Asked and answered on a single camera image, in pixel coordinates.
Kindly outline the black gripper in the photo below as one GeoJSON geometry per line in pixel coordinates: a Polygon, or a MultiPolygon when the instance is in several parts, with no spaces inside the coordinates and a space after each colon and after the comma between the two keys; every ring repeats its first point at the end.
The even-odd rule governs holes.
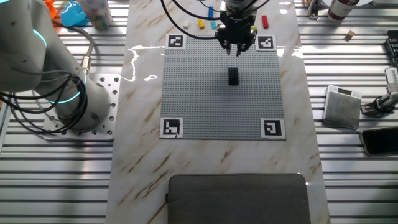
{"type": "Polygon", "coordinates": [[[232,13],[222,11],[220,14],[222,24],[217,26],[215,37],[220,45],[226,49],[227,55],[231,55],[231,44],[237,45],[236,56],[255,42],[257,32],[252,30],[256,20],[256,13],[241,14],[233,16],[232,13]]]}

